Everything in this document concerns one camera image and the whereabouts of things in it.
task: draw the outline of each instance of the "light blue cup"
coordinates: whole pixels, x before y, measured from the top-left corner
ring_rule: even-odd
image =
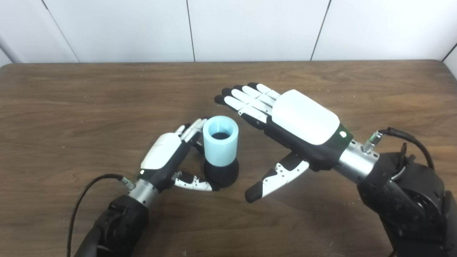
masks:
[[[216,133],[225,133],[228,138],[216,139]],[[214,116],[203,126],[203,142],[206,160],[214,166],[227,166],[236,158],[238,125],[229,117]]]

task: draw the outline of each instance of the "metal cylinder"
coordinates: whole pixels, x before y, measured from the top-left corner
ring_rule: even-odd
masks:
[[[333,168],[356,184],[360,183],[371,172],[379,159],[378,153],[364,153],[362,148],[360,143],[351,141]]]
[[[152,200],[159,194],[159,191],[148,181],[139,179],[135,188],[127,193],[128,196],[139,201],[142,205],[149,207]]]

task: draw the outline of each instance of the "white wall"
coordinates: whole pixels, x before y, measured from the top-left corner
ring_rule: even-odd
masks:
[[[14,62],[77,62],[40,0],[0,0],[0,45]]]
[[[335,0],[313,60],[442,60],[456,32],[455,0]]]
[[[43,1],[0,0],[11,61],[441,60],[457,42],[455,0]]]
[[[189,0],[196,61],[310,60],[328,0]]]
[[[444,60],[444,63],[449,68],[449,70],[454,74],[454,77],[457,78],[457,48],[455,48],[448,57]]]
[[[6,54],[0,49],[0,68],[3,65],[10,64],[11,60],[6,56]]]
[[[186,0],[45,0],[81,62],[194,61]]]

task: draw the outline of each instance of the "fingertip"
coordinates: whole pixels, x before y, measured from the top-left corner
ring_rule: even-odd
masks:
[[[222,89],[222,94],[224,96],[232,96],[232,90],[233,88],[224,88]]]
[[[238,89],[240,91],[243,91],[243,86],[242,85],[236,85],[233,87],[234,89]]]
[[[217,104],[227,105],[227,104],[225,103],[224,98],[225,98],[225,96],[217,95],[217,96],[214,97],[214,101],[215,101]]]
[[[252,87],[252,88],[254,88],[254,89],[257,90],[257,85],[258,85],[258,84],[259,84],[259,83],[249,82],[249,83],[248,83],[248,86],[250,86],[250,87]]]

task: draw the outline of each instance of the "cup opening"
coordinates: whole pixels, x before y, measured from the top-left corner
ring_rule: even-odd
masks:
[[[208,126],[208,132],[214,139],[224,140],[233,134],[233,127],[223,121],[215,121]]]

